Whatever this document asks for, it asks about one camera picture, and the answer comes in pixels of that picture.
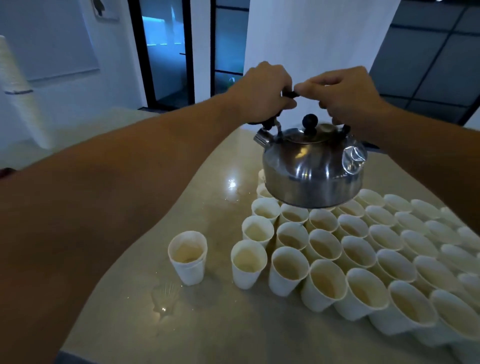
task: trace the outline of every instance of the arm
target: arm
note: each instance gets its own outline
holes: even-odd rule
[[[97,136],[0,181],[0,357],[51,363],[106,270],[245,122],[296,103],[281,66],[227,93]]]
[[[319,100],[334,123],[378,145],[480,233],[480,132],[390,105],[364,67],[325,72],[295,91]]]

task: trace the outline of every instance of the tabletop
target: tabletop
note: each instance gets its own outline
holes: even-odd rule
[[[91,294],[63,350],[110,363],[456,363],[408,334],[387,337],[364,318],[344,320],[332,308],[315,314],[300,300],[275,296],[268,268],[248,291],[232,282],[230,250],[256,198],[262,149],[250,131],[230,135],[205,161],[171,210],[108,270]],[[369,152],[364,187],[380,194],[441,201],[387,155]],[[186,287],[168,255],[182,231],[205,235],[204,280]],[[156,298],[179,289],[162,316]]]

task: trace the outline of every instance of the hand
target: hand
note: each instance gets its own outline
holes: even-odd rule
[[[368,121],[392,106],[384,101],[363,66],[329,71],[295,85],[300,96],[318,100],[334,124],[347,124],[360,137],[368,136]]]
[[[293,109],[297,102],[281,96],[281,91],[292,90],[292,78],[283,66],[262,62],[236,82],[225,97],[234,105],[241,124],[262,122],[283,109]]]

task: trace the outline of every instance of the stainless steel kettle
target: stainless steel kettle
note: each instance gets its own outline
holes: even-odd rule
[[[305,208],[335,206],[355,197],[362,186],[367,151],[349,133],[349,126],[319,124],[314,114],[303,118],[303,128],[282,131],[276,116],[262,124],[254,140],[265,149],[265,186],[272,196]],[[273,126],[276,135],[269,133]]]

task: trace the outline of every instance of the dark grid window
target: dark grid window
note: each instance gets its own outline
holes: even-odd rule
[[[370,75],[391,104],[464,125],[480,103],[477,1],[402,0]]]
[[[243,76],[250,0],[211,0],[211,94]]]

